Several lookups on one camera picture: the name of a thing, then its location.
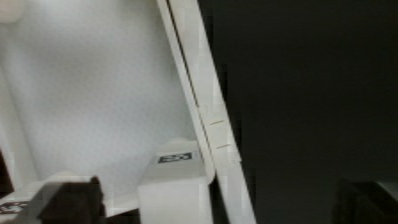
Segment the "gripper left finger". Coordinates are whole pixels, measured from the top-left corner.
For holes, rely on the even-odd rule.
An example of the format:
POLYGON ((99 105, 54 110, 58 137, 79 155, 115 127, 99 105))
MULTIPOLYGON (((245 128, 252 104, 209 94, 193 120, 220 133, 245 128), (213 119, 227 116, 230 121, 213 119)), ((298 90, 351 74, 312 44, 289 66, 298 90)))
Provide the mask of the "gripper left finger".
POLYGON ((106 224, 101 183, 95 176, 60 171, 15 192, 26 206, 12 224, 106 224))

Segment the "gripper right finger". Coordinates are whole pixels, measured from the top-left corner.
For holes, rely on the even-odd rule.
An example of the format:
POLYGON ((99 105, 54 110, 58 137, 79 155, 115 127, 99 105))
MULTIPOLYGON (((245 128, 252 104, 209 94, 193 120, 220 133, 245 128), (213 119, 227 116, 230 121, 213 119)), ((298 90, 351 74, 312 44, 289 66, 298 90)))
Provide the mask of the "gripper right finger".
POLYGON ((333 224, 398 224, 398 182, 339 181, 333 224))

